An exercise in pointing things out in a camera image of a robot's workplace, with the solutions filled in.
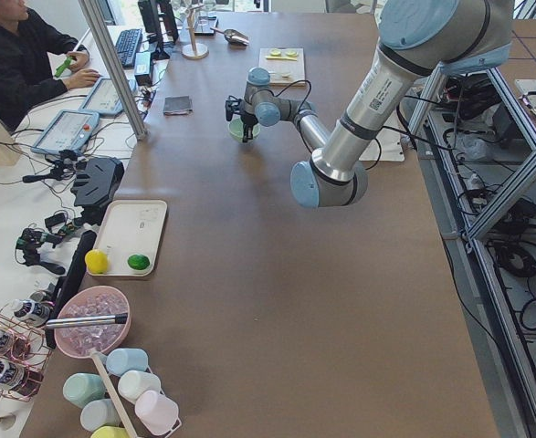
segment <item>metal scoop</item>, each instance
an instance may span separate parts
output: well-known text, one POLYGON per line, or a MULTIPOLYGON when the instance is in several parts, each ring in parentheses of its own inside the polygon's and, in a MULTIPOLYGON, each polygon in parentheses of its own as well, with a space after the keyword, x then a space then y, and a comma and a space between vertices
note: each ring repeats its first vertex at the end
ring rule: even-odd
POLYGON ((247 46, 249 45, 249 36, 243 35, 241 32, 236 31, 235 29, 225 29, 221 30, 217 27, 211 27, 213 30, 219 34, 223 34, 225 40, 229 44, 234 44, 236 46, 247 46))

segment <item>yellow cup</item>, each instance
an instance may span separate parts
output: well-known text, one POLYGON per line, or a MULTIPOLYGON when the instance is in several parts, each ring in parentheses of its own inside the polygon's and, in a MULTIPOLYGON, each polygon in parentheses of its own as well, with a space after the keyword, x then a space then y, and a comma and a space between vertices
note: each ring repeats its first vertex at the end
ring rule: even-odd
POLYGON ((91 438, 130 438, 122 427, 103 426, 95 431, 91 438))

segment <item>round wooden base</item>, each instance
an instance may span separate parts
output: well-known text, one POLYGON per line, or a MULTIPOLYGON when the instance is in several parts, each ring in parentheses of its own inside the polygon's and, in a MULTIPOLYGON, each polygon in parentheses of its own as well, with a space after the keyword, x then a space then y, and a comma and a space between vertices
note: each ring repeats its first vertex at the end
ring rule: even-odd
POLYGON ((193 47, 187 44, 183 47, 183 57, 186 59, 202 59, 209 54, 209 47, 201 43, 196 43, 196 52, 193 47))

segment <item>pink cup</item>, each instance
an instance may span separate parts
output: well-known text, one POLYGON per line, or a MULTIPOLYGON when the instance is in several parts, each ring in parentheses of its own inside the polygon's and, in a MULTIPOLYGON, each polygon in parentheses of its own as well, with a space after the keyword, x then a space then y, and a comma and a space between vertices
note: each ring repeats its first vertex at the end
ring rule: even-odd
POLYGON ((135 405, 135 412, 152 435, 164 435, 178 422, 178 405, 152 390, 140 396, 135 405))

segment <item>bottle with white cap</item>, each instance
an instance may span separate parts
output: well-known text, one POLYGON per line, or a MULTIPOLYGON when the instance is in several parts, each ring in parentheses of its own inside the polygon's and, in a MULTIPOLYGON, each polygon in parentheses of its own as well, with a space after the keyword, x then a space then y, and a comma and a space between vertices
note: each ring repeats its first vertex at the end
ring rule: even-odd
POLYGON ((25 339, 9 329, 0 328, 0 356, 23 360, 30 352, 30 345, 25 339))
POLYGON ((0 359, 0 389, 28 397, 38 392, 42 374, 5 359, 0 359))
POLYGON ((50 318, 50 307, 32 299, 15 299, 10 308, 16 319, 30 327, 42 327, 50 318))

